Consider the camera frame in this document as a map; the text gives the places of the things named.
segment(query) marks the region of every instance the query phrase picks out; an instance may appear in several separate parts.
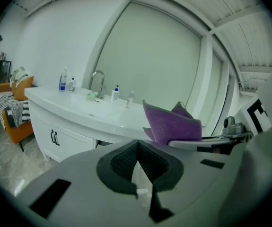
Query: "white cabinet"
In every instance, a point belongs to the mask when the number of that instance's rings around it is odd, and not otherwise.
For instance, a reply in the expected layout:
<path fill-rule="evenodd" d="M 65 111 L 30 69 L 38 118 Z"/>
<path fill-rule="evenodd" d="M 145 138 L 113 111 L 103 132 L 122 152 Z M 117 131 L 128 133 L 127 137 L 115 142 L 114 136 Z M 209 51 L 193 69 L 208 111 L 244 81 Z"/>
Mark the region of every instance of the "white cabinet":
<path fill-rule="evenodd" d="M 53 118 L 41 115 L 30 108 L 34 134 L 44 157 L 61 162 L 80 152 L 94 149 L 97 140 L 68 130 L 65 125 L 53 122 Z"/>
<path fill-rule="evenodd" d="M 70 157 L 77 153 L 94 149 L 97 141 L 86 137 L 84 135 L 77 134 L 73 131 L 65 129 L 57 124 L 54 124 L 56 130 L 56 140 L 60 146 L 63 147 L 63 152 L 66 157 Z"/>

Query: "ceiling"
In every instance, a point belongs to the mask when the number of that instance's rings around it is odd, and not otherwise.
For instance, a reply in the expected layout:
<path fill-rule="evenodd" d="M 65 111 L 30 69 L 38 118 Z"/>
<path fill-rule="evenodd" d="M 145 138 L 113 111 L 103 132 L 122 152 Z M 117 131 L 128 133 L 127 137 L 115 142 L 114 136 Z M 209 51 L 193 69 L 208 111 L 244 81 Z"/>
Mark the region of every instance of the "ceiling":
<path fill-rule="evenodd" d="M 14 0 L 26 15 L 52 0 Z M 257 90 L 272 71 L 272 16 L 260 0 L 183 0 L 226 47 L 243 90 Z"/>

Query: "purple towel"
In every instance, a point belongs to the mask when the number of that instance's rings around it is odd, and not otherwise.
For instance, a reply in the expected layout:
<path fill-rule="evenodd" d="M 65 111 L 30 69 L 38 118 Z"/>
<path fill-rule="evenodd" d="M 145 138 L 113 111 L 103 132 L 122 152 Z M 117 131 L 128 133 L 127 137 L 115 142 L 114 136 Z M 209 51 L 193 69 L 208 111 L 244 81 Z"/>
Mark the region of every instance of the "purple towel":
<path fill-rule="evenodd" d="M 171 140 L 201 140 L 201 121 L 194 119 L 180 103 L 172 111 L 143 101 L 145 115 L 151 128 L 143 128 L 153 141 L 167 145 Z"/>

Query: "faucet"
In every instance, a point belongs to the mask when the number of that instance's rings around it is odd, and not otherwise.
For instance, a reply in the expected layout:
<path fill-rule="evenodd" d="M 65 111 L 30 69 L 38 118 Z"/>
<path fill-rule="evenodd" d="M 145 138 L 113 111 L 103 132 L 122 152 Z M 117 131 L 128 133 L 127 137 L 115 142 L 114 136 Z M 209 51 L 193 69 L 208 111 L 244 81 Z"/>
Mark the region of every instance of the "faucet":
<path fill-rule="evenodd" d="M 103 84 L 104 84 L 104 78 L 105 78 L 105 76 L 104 76 L 103 71 L 101 71 L 101 70 L 96 70 L 96 71 L 93 73 L 92 78 L 94 78 L 95 75 L 97 75 L 98 73 L 100 73 L 100 74 L 102 75 L 102 81 L 101 81 L 101 86 L 99 87 L 99 91 L 98 91 L 98 96 L 97 96 L 97 98 L 103 99 L 104 96 L 105 96 L 105 86 L 103 85 Z"/>

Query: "orange sofa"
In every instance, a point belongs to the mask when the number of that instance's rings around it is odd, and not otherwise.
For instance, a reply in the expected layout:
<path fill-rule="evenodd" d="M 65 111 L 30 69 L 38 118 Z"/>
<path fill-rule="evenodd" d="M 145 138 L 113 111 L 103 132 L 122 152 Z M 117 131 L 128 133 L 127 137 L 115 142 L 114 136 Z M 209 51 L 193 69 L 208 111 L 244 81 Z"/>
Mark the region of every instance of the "orange sofa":
<path fill-rule="evenodd" d="M 12 88 L 10 87 L 9 83 L 0 83 L 0 93 L 1 92 L 10 92 L 12 91 Z M 2 111 L 2 118 L 4 120 L 5 124 L 5 130 L 9 135 L 9 138 L 12 140 L 14 144 L 20 145 L 22 151 L 24 151 L 21 141 L 24 140 L 27 136 L 33 134 L 33 128 L 31 122 L 26 122 L 19 127 L 13 127 L 11 128 L 9 126 L 9 122 L 5 116 L 5 111 Z"/>

